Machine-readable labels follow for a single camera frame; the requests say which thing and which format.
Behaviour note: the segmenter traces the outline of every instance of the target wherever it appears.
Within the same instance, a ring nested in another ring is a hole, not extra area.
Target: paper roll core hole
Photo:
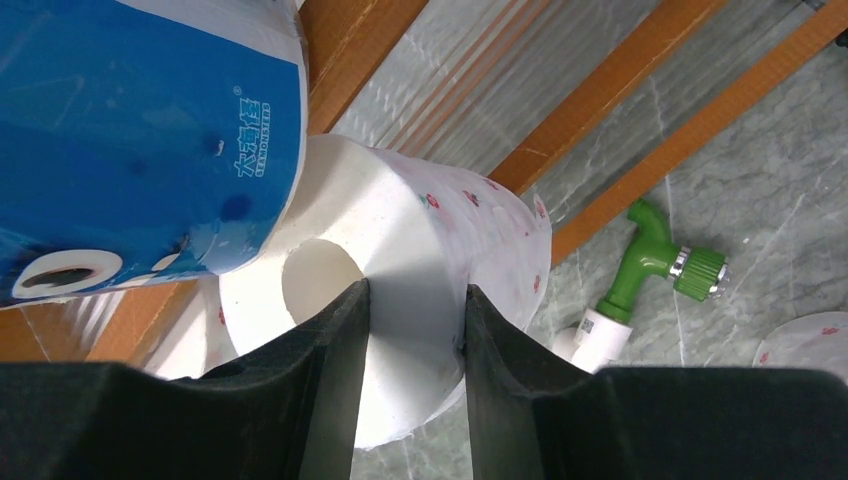
[[[364,277],[342,247],[327,240],[307,240],[283,264],[283,301],[294,323],[300,325]]]

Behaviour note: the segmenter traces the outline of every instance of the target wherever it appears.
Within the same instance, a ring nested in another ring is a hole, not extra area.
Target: blue package
[[[0,0],[0,307],[254,258],[301,168],[299,56],[115,0]]]

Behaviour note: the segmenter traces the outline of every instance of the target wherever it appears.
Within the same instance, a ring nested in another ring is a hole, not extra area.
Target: white plastic cap
[[[632,331],[589,308],[576,330],[569,328],[557,335],[552,351],[575,367],[595,373],[618,359]]]

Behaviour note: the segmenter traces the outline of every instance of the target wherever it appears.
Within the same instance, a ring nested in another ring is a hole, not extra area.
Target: toilet paper roll
[[[289,213],[251,264],[221,277],[243,355],[319,312],[351,282],[371,284],[371,335],[356,446],[401,438],[443,406],[463,375],[465,292],[480,285],[526,328],[550,268],[551,226],[474,173],[314,137]]]

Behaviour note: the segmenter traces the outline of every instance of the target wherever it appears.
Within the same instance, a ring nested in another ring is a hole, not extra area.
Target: green valve handle
[[[723,254],[676,245],[665,216],[644,199],[630,207],[627,219],[639,232],[624,252],[612,287],[598,302],[599,313],[627,325],[639,289],[650,275],[672,280],[675,290],[699,302],[721,295],[729,280]]]

